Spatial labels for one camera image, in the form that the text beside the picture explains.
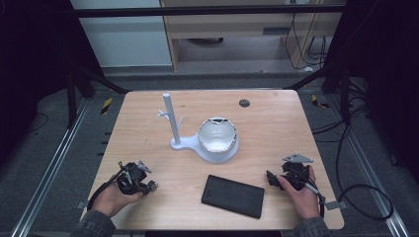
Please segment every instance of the bowl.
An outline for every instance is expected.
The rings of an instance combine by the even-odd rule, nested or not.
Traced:
[[[209,118],[198,131],[198,139],[203,148],[215,154],[230,150],[234,146],[236,138],[236,128],[226,118]]]

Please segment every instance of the white panel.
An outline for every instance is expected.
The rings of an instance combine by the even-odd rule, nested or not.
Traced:
[[[160,7],[158,0],[71,0],[75,9]],[[80,22],[102,67],[170,66],[162,17],[85,18]]]

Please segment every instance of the white pole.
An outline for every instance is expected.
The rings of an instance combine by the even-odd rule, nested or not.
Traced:
[[[175,138],[175,144],[179,145],[181,143],[181,138],[179,137],[178,125],[176,124],[175,112],[173,111],[172,99],[170,98],[169,93],[163,94],[164,104],[166,105],[167,114],[169,116],[170,125],[172,126],[173,138]]]

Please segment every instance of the white plastic holder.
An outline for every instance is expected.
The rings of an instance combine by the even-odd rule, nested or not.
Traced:
[[[198,133],[193,136],[180,136],[179,135],[179,127],[182,122],[182,118],[180,119],[179,123],[176,123],[175,119],[175,112],[173,111],[172,100],[170,98],[169,93],[163,94],[163,99],[166,105],[166,113],[159,111],[160,117],[166,117],[170,121],[170,125],[172,127],[173,138],[170,140],[170,146],[176,151],[179,150],[193,150],[195,151],[201,158],[204,160],[211,162],[211,163],[223,163],[227,160],[231,159],[238,150],[239,146],[239,139],[236,137],[235,143],[232,147],[225,151],[225,152],[210,152],[206,150],[203,145],[200,143],[198,138]]]

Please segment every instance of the hand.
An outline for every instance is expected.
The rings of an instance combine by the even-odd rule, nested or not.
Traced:
[[[311,166],[309,167],[308,172],[310,179],[315,182],[314,171]],[[320,212],[318,210],[317,195],[312,190],[310,190],[308,187],[304,187],[300,191],[297,191],[284,177],[277,176],[277,179],[284,190],[286,190],[286,192],[289,194],[293,202],[293,207],[295,208],[299,217],[306,220],[320,216]]]
[[[126,205],[140,200],[142,193],[124,195],[116,183],[110,184],[96,197],[92,209],[100,211],[109,217],[116,215]]]

